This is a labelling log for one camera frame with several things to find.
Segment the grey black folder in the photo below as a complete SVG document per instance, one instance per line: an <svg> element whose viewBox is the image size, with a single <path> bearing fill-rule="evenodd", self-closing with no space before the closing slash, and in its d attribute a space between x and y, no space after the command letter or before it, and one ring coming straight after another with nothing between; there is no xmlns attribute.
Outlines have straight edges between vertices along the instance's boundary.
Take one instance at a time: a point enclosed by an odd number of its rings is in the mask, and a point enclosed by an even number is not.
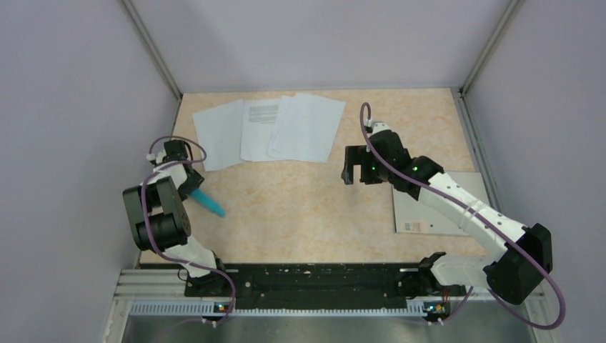
<svg viewBox="0 0 606 343"><path fill-rule="evenodd" d="M489 204L485 183L479 172L448 171L453 180L470 194ZM410 195L392 188L394 232L396 234L425 234L468 237L444 215L416 202Z"/></svg>

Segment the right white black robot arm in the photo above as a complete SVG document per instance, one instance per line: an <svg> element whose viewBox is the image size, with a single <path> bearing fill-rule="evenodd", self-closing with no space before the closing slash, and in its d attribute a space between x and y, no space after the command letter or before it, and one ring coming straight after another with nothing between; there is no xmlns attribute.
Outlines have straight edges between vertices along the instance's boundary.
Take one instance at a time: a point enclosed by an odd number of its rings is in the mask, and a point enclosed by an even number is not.
<svg viewBox="0 0 606 343"><path fill-rule="evenodd" d="M493 209L435 161L411 157L392 130L376 129L367 137L367 145L346 147L345 184L353 184L356 165L361 167L362 183L391 184L450 220L486 251L484 256L437 252L423 259L419 285L424 292L439 294L446 286L481 287L509 304L521 304L541 283L554 282L547 228L529 227Z"/></svg>

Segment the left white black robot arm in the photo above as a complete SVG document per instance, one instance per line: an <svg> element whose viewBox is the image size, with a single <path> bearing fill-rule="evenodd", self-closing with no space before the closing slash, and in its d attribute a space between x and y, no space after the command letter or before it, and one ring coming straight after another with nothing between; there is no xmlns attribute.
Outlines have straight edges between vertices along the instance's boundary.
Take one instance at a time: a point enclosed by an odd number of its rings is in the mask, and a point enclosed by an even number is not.
<svg viewBox="0 0 606 343"><path fill-rule="evenodd" d="M160 152L148 151L146 156L152 174L122 193L134 243L185 269L186 296L224 296L229 293L229 276L221 259L192 235L183 202L192 199L219 217L225 211L200 189L204 178L192 166L193 142L177 136L163 140Z"/></svg>

